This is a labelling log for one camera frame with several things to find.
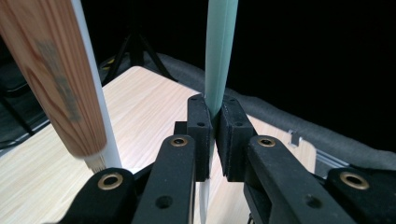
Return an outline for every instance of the wooden table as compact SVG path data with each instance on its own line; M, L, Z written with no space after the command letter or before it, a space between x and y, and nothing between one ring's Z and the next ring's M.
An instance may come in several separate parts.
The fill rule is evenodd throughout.
M198 92L133 67L106 85L104 93L122 166L137 171L155 161L175 121L187 119L187 99ZM292 147L288 133L249 118L258 134L277 137L314 171L316 151L311 144L302 140ZM2 156L0 170L0 223L59 221L92 176L84 161L67 152L51 125ZM194 223L200 223L198 196L195 199ZM247 223L248 214L243 184L226 181L215 153L207 223Z

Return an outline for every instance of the teal rod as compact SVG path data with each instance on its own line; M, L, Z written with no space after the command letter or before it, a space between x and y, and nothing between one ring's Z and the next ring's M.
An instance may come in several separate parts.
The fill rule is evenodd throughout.
M211 170L218 114L221 109L233 48L238 0L209 0L205 50L205 103L210 112L213 134L210 142ZM206 223L210 178L200 185L200 218Z

